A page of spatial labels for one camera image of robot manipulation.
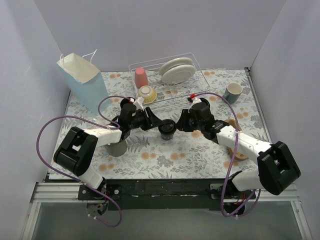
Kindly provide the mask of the black takeout coffee cup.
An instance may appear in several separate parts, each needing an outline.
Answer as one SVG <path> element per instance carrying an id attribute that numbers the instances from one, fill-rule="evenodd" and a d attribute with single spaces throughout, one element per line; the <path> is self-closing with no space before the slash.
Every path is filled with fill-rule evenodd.
<path id="1" fill-rule="evenodd" d="M 174 133 L 171 133 L 171 134 L 169 134 L 169 133 L 161 133 L 160 134 L 160 137 L 165 141 L 172 140 L 173 136 L 174 136 Z"/>

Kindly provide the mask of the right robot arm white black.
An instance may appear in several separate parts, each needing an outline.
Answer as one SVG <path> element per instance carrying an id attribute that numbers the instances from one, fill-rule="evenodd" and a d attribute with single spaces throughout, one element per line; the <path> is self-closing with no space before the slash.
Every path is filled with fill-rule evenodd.
<path id="1" fill-rule="evenodd" d="M 278 141 L 270 143 L 255 139 L 223 120 L 216 120 L 204 102 L 183 109 L 176 124 L 179 131 L 201 131 L 203 136 L 218 145 L 236 149 L 255 161 L 256 170 L 241 171 L 229 177 L 226 192 L 237 199 L 247 190 L 264 189 L 279 195 L 301 176 L 301 171 L 288 146 Z"/>

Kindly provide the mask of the light blue paper bag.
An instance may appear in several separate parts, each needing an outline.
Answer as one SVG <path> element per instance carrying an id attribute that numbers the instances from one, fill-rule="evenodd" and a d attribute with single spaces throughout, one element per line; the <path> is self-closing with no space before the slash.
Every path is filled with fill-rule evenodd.
<path id="1" fill-rule="evenodd" d="M 56 64 L 62 72 L 62 75 L 75 97 L 85 107 L 98 115 L 98 110 L 105 110 L 110 103 L 101 101 L 109 96 L 101 71 L 92 64 L 95 52 L 80 56 L 70 53 L 64 56 L 60 55 Z"/>

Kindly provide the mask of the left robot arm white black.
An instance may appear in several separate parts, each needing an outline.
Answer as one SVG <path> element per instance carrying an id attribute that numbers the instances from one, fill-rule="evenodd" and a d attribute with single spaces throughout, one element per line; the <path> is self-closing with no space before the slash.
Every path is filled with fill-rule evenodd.
<path id="1" fill-rule="evenodd" d="M 91 162 L 96 148 L 105 147 L 113 157 L 126 153 L 128 145 L 126 138 L 131 130 L 147 131 L 158 128 L 161 137 L 170 140 L 176 131 L 174 121 L 159 119 L 149 107 L 137 109 L 132 103 L 125 103 L 121 107 L 120 115 L 114 118 L 119 128 L 112 123 L 105 128 L 82 130 L 72 127 L 54 154 L 56 164 L 73 173 L 89 188 L 89 194 L 95 200 L 106 196 L 106 187 L 102 184 L 103 177 L 95 171 Z"/>

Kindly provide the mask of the black cup lid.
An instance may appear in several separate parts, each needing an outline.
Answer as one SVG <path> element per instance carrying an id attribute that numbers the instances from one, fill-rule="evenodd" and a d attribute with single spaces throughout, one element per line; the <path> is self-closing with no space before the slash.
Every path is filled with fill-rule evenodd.
<path id="1" fill-rule="evenodd" d="M 163 125 L 158 127 L 160 133 L 174 134 L 176 131 L 176 123 L 170 119 L 170 124 Z"/>

